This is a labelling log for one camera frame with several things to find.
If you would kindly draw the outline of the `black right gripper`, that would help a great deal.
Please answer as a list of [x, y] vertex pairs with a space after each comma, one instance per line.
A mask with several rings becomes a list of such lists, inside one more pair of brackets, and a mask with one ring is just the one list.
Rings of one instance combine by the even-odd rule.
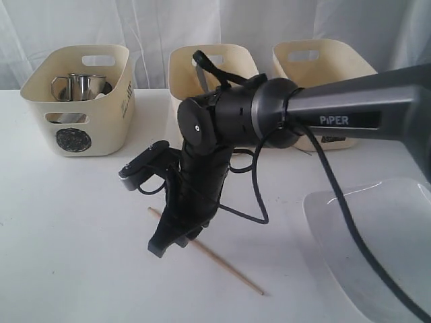
[[255, 147], [251, 121], [256, 84], [220, 86], [183, 100], [177, 121], [183, 146], [178, 166], [166, 177], [166, 206], [147, 250], [163, 257], [173, 244], [184, 248], [209, 225], [220, 205], [236, 147]]

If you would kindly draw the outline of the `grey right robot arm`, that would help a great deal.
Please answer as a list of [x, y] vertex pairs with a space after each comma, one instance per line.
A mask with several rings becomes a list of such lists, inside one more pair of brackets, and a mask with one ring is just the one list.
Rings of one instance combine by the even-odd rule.
[[180, 159], [168, 168], [166, 207], [148, 249], [187, 245], [214, 217], [236, 147], [284, 149], [316, 136], [402, 142], [430, 176], [430, 66], [301, 88], [285, 78], [183, 100]]

